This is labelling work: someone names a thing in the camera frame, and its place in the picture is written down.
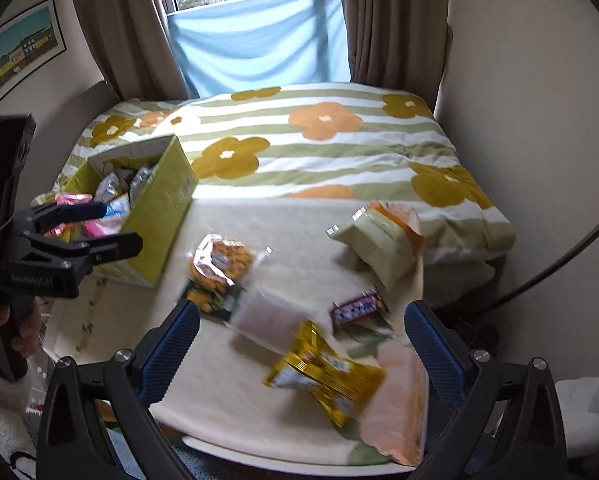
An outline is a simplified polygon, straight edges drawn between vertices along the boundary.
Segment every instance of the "metal screw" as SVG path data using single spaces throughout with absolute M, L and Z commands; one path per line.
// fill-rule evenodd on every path
M 491 360 L 491 355 L 486 350 L 475 350 L 473 357 L 478 363 L 487 363 Z
M 58 368 L 68 368 L 70 366 L 71 358 L 66 356 L 61 358 L 58 363 L 55 365 Z
M 537 370 L 546 370 L 546 367 L 548 365 L 546 364 L 546 361 L 544 361 L 544 359 L 542 359 L 541 357 L 535 357 L 533 360 L 533 366 L 537 368 Z
M 125 363 L 128 361 L 133 355 L 133 352 L 128 348 L 123 348 L 122 350 L 118 350 L 115 352 L 115 360 L 118 363 Z

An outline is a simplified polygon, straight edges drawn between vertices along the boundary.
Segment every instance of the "black cable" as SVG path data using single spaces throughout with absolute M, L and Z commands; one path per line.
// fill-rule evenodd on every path
M 542 270 L 539 274 L 528 280 L 523 285 L 520 285 L 515 290 L 505 294 L 498 300 L 495 300 L 493 303 L 488 305 L 483 310 L 478 311 L 475 314 L 471 315 L 471 319 L 475 319 L 480 316 L 484 316 L 487 312 L 491 312 L 496 308 L 500 308 L 505 305 L 509 301 L 517 298 L 520 294 L 525 293 L 530 288 L 534 287 L 538 283 L 543 282 L 548 276 L 553 275 L 559 269 L 564 267 L 568 262 L 570 262 L 574 257 L 576 257 L 579 253 L 581 253 L 586 247 L 592 244 L 599 237 L 599 223 L 593 228 L 593 230 L 588 233 L 578 244 L 572 247 L 566 254 L 564 254 L 560 259 L 554 262 L 551 266 L 548 266 L 546 269 Z

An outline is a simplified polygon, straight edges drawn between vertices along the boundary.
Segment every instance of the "striped bedding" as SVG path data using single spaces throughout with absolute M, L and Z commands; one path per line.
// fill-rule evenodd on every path
M 426 264 L 486 261 L 515 241 L 420 98 L 353 83 L 119 103 L 84 130 L 52 192 L 90 155 L 167 134 L 200 179 L 193 198 L 406 202 L 422 221 Z

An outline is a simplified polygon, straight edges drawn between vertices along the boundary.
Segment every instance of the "green cardboard box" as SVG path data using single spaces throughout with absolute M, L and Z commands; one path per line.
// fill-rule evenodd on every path
M 176 136 L 131 142 L 89 157 L 62 186 L 62 192 L 94 194 L 116 168 L 158 165 L 150 183 L 135 200 L 120 232 L 134 231 L 144 241 L 135 258 L 96 267 L 95 273 L 119 282 L 156 286 L 191 204 L 197 179 Z

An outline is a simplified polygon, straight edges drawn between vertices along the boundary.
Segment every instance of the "picture frame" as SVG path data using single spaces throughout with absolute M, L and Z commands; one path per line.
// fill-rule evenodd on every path
M 65 50 L 55 0 L 44 0 L 0 25 L 0 101 Z

